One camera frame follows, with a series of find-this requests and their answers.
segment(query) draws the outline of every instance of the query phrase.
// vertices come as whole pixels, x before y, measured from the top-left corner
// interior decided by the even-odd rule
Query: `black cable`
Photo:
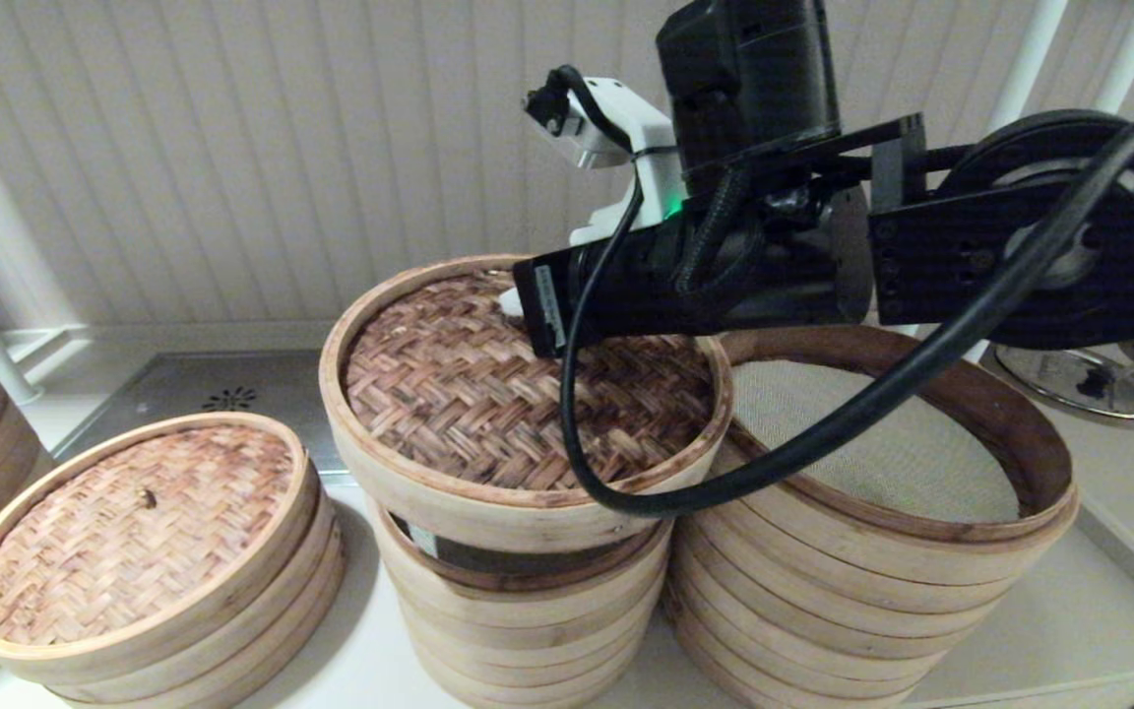
[[[676,267],[674,286],[676,295],[686,296],[702,282],[706,275],[706,269],[711,268],[717,252],[720,252],[720,244],[728,236],[730,226],[734,225],[734,217],[738,206],[751,193],[751,169],[746,164],[734,164],[728,167],[720,184],[717,185],[712,194],[711,205],[706,208],[706,216],[694,229],[689,238],[685,255],[680,264]]]
[[[590,91],[585,77],[579,75],[576,67],[564,64],[557,69],[550,69],[548,84],[553,84],[555,81],[562,81],[567,88],[576,93],[579,107],[585,110],[589,120],[598,126],[598,130],[602,130],[602,135],[611,138],[612,143],[624,149],[626,153],[633,153],[633,141],[629,140],[629,134],[624,133],[620,126],[612,124],[611,118],[607,118],[607,113],[603,113],[602,109],[598,107],[598,101],[593,99],[593,91]]]
[[[581,323],[593,289],[607,271],[608,262],[616,254],[618,243],[627,235],[635,217],[640,183],[634,189],[634,201],[625,211],[625,219],[616,228],[616,236],[602,252],[593,273],[581,292],[581,302],[572,315],[564,354],[562,389],[559,399],[559,421],[562,422],[564,444],[572,470],[581,488],[595,501],[612,510],[645,517],[671,517],[725,504],[765,488],[775,481],[787,479],[811,463],[833,453],[841,445],[860,436],[873,423],[913,396],[915,391],[957,362],[974,343],[989,336],[1016,309],[1043,278],[1049,264],[1063,254],[1070,238],[1100,197],[1115,185],[1117,176],[1134,158],[1134,124],[1125,127],[1105,144],[1088,168],[1066,188],[1044,219],[1013,255],[1005,259],[979,295],[956,318],[939,327],[930,338],[919,345],[907,357],[887,371],[873,383],[856,394],[841,407],[833,410],[822,421],[788,440],[780,448],[770,450],[736,471],[710,481],[655,495],[629,495],[611,489],[598,479],[581,448],[576,431],[575,366],[576,346]]]

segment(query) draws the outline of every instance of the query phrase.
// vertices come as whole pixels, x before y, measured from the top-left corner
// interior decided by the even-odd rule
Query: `woven bamboo lid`
[[[344,385],[356,419],[423,466],[503,489],[575,489],[558,425],[559,364],[501,314],[508,270],[475,270],[391,302],[353,341]],[[683,336],[581,352],[581,439],[618,481],[687,447],[712,416],[712,372]]]
[[[557,554],[602,547],[652,527],[653,520],[608,510],[601,504],[596,504],[584,489],[572,484],[570,472],[567,472],[562,463],[556,464],[552,461],[544,463],[536,457],[541,450],[552,449],[558,437],[557,428],[552,428],[557,425],[556,415],[552,413],[558,389],[558,380],[555,377],[557,363],[535,361],[531,351],[519,355],[514,354],[517,352],[517,346],[523,345],[522,332],[497,314],[498,292],[509,282],[503,284],[500,279],[508,277],[488,272],[509,271],[523,259],[526,256],[500,254],[467,256],[440,264],[423,265],[396,275],[353,302],[339,322],[335,323],[321,354],[318,378],[323,407],[332,427],[335,448],[346,463],[347,470],[361,482],[366,495],[409,524],[467,547],[514,554]],[[369,382],[363,381],[361,377],[350,380],[352,375],[356,375],[355,369],[350,366],[352,355],[355,352],[359,354],[359,348],[364,349],[372,343],[375,348],[379,347],[379,341],[373,338],[366,340],[370,336],[366,326],[372,323],[372,320],[386,314],[386,311],[397,302],[409,302],[406,301],[407,296],[417,295],[432,284],[458,278],[475,279],[476,273],[484,279],[492,279],[484,286],[488,290],[485,295],[481,295],[476,286],[484,281],[473,280],[469,288],[474,290],[467,292],[465,296],[474,299],[474,304],[451,302],[458,301],[463,295],[447,295],[438,297],[437,304],[432,305],[440,309],[432,318],[406,315],[404,323],[386,329],[388,337],[411,336],[405,346],[400,349],[393,348],[390,354],[378,355],[375,368],[370,370]],[[489,309],[484,318],[496,318],[490,320],[489,324],[476,315],[481,304]],[[452,313],[450,309],[456,309],[459,313]],[[467,313],[466,309],[475,311]],[[475,331],[455,332],[451,337],[456,338],[456,341],[450,347],[437,345],[442,337],[441,332],[449,331],[456,324],[455,320],[460,318],[469,319]],[[400,331],[398,329],[400,327],[405,327],[406,330]],[[414,335],[409,331],[411,327],[421,329]],[[489,332],[490,339],[482,339],[483,332]],[[499,332],[507,335],[497,337]],[[674,453],[655,466],[648,466],[644,470],[636,467],[634,471],[624,471],[621,466],[608,470],[610,463],[601,461],[601,455],[610,453],[594,448],[590,459],[594,467],[608,470],[608,474],[612,475],[612,488],[631,493],[652,493],[697,483],[711,465],[712,455],[720,448],[733,412],[734,390],[729,378],[728,358],[714,338],[679,341],[685,349],[669,347],[666,354],[658,355],[659,362],[672,369],[669,371],[675,371],[687,368],[687,361],[694,361],[694,349],[702,352],[705,355],[706,372],[710,372],[710,394],[705,399],[691,395],[688,404],[696,407],[697,404],[706,403],[711,413],[702,425],[697,425],[697,431],[688,444],[668,444],[667,439],[657,437],[653,440],[661,440],[661,445],[646,444],[649,450],[642,450],[641,444],[615,445],[612,441],[612,449],[642,450],[640,455],[650,455],[648,461]],[[423,364],[431,362],[432,358],[420,354],[420,349],[435,349],[438,363]],[[460,352],[466,352],[466,357],[442,360],[446,355]],[[398,361],[401,358],[409,358],[409,362],[418,364],[409,364],[409,369],[399,375],[392,373],[391,380],[403,377],[401,380],[383,382],[382,377],[388,372],[396,372],[399,366]],[[659,413],[669,403],[678,403],[680,396],[687,395],[687,391],[679,391],[679,383],[671,383],[687,381],[684,379],[675,380],[670,377],[662,381],[652,380],[642,383],[640,378],[632,378],[642,377],[636,369],[641,369],[642,372],[657,370],[659,364],[653,362],[653,358],[655,357],[650,357],[651,361],[640,368],[636,363],[631,363],[627,364],[626,371],[616,372],[620,377],[616,382],[616,390],[634,396],[635,400],[616,404],[616,408],[608,413],[602,412],[604,404],[599,406],[598,414],[586,414],[584,408],[581,408],[578,412],[581,422],[589,425],[590,419],[600,414],[611,414],[613,421],[617,421],[631,410],[642,407]],[[502,366],[524,372],[523,383],[508,386],[506,382],[510,381],[510,378],[501,370]],[[693,364],[688,364],[688,368],[694,371]],[[527,377],[526,372],[536,373],[536,377]],[[374,390],[366,391],[372,382]],[[379,391],[381,386],[383,399],[374,398],[364,404],[370,411],[362,416],[373,414],[373,419],[369,419],[369,425],[362,422],[355,412],[355,404],[350,400],[349,394],[350,391],[359,394],[356,396],[357,399],[378,396],[374,391]],[[577,391],[577,396],[581,396],[582,391],[579,389]],[[433,399],[437,396],[447,396],[450,400],[435,403]],[[473,396],[484,396],[484,399],[474,399]],[[589,395],[590,400],[594,400],[593,396]],[[428,417],[414,428],[414,408],[420,405],[424,410],[440,407],[437,408],[440,419],[432,421]],[[398,422],[409,422],[409,425],[395,432],[387,440],[379,438],[378,431],[388,434],[388,431],[396,429]],[[484,438],[468,438],[475,434],[467,432],[465,427],[479,427],[482,430],[485,423],[491,422],[500,423],[500,427],[492,429],[496,432],[490,432]],[[682,425],[670,416],[665,417],[665,422],[669,427]],[[519,423],[524,423],[527,428],[519,429],[517,436],[507,432],[507,427],[517,428]],[[594,430],[603,428],[595,422],[593,425]],[[618,422],[618,425],[629,425],[629,423]],[[421,434],[425,436],[430,444],[433,444],[431,437],[437,437],[441,439],[442,447],[449,444],[455,448],[438,455],[438,461],[424,458],[432,464],[424,464],[411,457],[417,453],[406,455],[398,449],[400,441],[396,440],[396,436],[401,436],[404,441],[418,438]],[[631,432],[625,436],[636,438]],[[535,444],[536,447],[524,448],[528,444]],[[485,447],[505,447],[505,449],[496,448],[494,453]],[[464,462],[485,458],[488,463],[482,466],[469,466],[468,473],[460,473],[457,467],[450,472],[437,470],[440,461],[449,463],[449,457],[454,453],[457,453]],[[503,471],[501,466],[508,457],[523,461],[526,471],[514,467]],[[497,474],[506,481],[514,481],[511,488],[492,484],[492,479]]]
[[[0,662],[61,683],[189,645],[279,573],[318,490],[296,436],[256,414],[172,419],[78,455],[0,515]]]

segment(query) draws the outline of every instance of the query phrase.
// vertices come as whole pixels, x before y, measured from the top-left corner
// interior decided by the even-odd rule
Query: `white countertop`
[[[156,352],[315,347],[324,332],[324,324],[261,328],[255,336],[248,328],[226,327],[94,332],[99,339],[69,341],[31,372],[44,383],[46,395],[24,410],[43,444],[54,447]],[[116,339],[104,339],[109,335]],[[1051,414],[1075,451],[1076,475],[1090,497],[1102,499],[1119,495],[1118,489],[1134,489],[1134,475],[1115,475],[1116,470],[1131,470],[1134,440],[1115,444],[1119,437],[1103,431],[1117,431],[1094,423],[1084,429],[1058,416]],[[1134,431],[1122,432],[1134,437]],[[1108,465],[1099,466],[1099,461]],[[1088,467],[1101,472],[1090,474]],[[396,593],[378,565],[362,490],[344,479],[329,480],[327,489],[346,522],[349,543],[349,569],[339,600],[301,656],[243,706],[462,706],[437,687],[414,658]],[[1115,497],[1106,507],[1116,512],[1116,520],[1134,525],[1134,496],[1128,503]],[[1133,677],[1133,579],[1074,529],[933,669],[905,706],[968,704]],[[43,687],[0,668],[0,706],[64,704]],[[689,664],[659,614],[631,672],[591,706],[739,708]]]

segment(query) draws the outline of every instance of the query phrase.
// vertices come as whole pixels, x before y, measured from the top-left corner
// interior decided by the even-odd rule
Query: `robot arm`
[[[581,94],[572,91],[559,75],[578,77],[589,86],[586,99],[595,111],[604,116],[607,130],[591,120],[581,103]],[[685,184],[680,179],[680,161],[676,158],[675,134],[671,120],[640,98],[628,86],[608,77],[579,77],[575,68],[559,67],[549,73],[540,90],[530,91],[524,109],[535,120],[536,133],[549,141],[573,166],[584,169],[603,169],[633,162],[635,174],[629,188],[615,205],[595,210],[589,223],[573,229],[567,242],[582,246],[610,237],[624,216],[625,206],[633,201],[636,185],[642,185],[643,201],[638,206],[634,229],[657,228],[671,213],[680,211],[685,200]],[[617,143],[617,136],[624,143]],[[509,318],[523,318],[522,297],[517,288],[501,295],[501,310]],[[534,305],[539,318],[543,310]],[[562,331],[555,331],[562,345]]]
[[[1041,348],[1134,338],[1134,124],[1048,113],[933,152],[919,116],[840,135],[826,35],[819,0],[680,9],[658,44],[683,210],[635,229],[636,184],[612,238],[516,264],[536,354],[564,358],[559,413],[573,470],[607,507],[675,516],[782,480],[860,436],[982,338]],[[589,107],[590,86],[570,90]],[[625,144],[621,130],[603,133]],[[861,147],[872,147],[868,159],[847,157]],[[928,171],[949,168],[929,192]],[[581,345],[860,322],[874,282],[883,323],[943,324],[790,444],[657,495],[616,492],[593,474],[573,412]]]

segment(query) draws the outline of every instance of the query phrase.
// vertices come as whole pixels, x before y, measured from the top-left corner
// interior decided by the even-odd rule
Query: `beige cloth liner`
[[[736,413],[762,444],[778,447],[872,382],[872,377],[798,362],[734,369]],[[1004,469],[971,432],[912,398],[802,474],[872,504],[950,522],[1018,518]]]

